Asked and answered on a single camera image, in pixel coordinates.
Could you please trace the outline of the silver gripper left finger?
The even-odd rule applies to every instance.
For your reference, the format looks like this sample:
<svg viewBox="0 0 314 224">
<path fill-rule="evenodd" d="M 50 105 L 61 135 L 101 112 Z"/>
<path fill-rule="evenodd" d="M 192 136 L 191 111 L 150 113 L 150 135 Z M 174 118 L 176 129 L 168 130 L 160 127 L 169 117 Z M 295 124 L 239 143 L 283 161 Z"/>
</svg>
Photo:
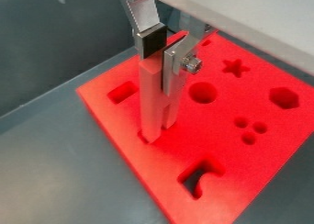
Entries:
<svg viewBox="0 0 314 224">
<path fill-rule="evenodd" d="M 166 45 L 166 26 L 160 22 L 154 0 L 120 0 L 132 26 L 134 47 L 141 59 Z"/>
</svg>

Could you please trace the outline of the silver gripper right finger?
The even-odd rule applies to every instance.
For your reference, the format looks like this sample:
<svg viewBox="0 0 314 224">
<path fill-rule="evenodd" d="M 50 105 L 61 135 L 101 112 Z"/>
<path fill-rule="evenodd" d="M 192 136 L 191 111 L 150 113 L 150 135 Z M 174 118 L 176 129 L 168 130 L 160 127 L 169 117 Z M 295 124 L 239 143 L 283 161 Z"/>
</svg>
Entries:
<svg viewBox="0 0 314 224">
<path fill-rule="evenodd" d="M 181 70 L 196 74 L 201 68 L 201 60 L 196 57 L 197 44 L 216 32 L 216 29 L 193 16 L 180 15 L 180 28 L 187 32 L 162 51 L 161 90 L 169 95 L 173 83 Z"/>
</svg>

